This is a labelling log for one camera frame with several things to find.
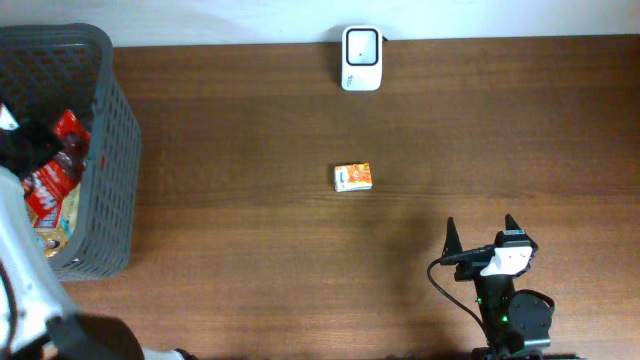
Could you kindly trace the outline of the orange tissue pack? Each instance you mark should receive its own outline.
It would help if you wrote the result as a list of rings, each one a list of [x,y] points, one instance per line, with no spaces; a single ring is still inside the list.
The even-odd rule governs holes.
[[[334,168],[336,192],[370,190],[373,186],[369,163],[339,165]]]

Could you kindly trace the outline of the red Hacks candy bag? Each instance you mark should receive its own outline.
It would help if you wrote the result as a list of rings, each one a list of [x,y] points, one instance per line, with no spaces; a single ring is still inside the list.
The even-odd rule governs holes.
[[[35,216],[34,227],[46,230],[58,226],[64,199],[80,183],[91,141],[71,110],[61,115],[53,132],[63,149],[22,181],[27,210]]]

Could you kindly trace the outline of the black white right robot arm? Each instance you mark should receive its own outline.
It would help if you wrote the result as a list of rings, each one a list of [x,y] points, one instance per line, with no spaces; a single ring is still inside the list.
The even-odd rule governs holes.
[[[457,282],[471,281],[487,345],[471,352],[474,359],[541,359],[550,345],[549,330],[555,303],[529,289],[517,290],[514,280],[530,269],[538,245],[505,216],[505,229],[484,247],[462,248],[453,219],[447,220],[439,263],[455,268]]]

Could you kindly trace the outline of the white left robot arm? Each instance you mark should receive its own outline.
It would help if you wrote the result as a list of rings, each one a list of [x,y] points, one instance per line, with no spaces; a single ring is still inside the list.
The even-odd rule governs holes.
[[[142,347],[118,318],[82,312],[48,264],[76,229],[90,142],[69,110],[48,124],[1,109],[1,356],[189,359]]]

